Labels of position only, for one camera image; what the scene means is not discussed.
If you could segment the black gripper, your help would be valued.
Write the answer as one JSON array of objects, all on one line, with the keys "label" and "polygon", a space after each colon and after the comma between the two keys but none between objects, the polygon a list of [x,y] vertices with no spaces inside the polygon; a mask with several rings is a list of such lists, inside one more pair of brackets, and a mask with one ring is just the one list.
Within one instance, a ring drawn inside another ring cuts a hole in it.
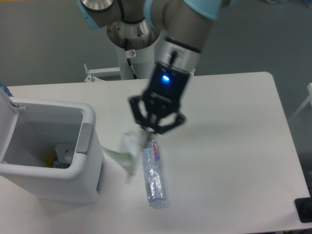
[{"label": "black gripper", "polygon": [[[134,121],[143,130],[154,135],[163,135],[186,122],[186,116],[177,112],[180,99],[190,78],[190,73],[157,62],[147,89],[142,95],[128,98]],[[171,123],[160,125],[160,118],[175,112]]]}]

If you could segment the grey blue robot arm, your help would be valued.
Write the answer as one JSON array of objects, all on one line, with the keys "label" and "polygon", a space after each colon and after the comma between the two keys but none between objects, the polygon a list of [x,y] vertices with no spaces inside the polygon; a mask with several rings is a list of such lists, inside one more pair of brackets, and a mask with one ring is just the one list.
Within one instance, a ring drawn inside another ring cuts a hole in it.
[{"label": "grey blue robot arm", "polygon": [[129,98],[144,133],[163,134],[185,122],[180,99],[208,35],[229,0],[79,0],[93,30],[107,29],[119,49],[123,78],[147,78]]}]

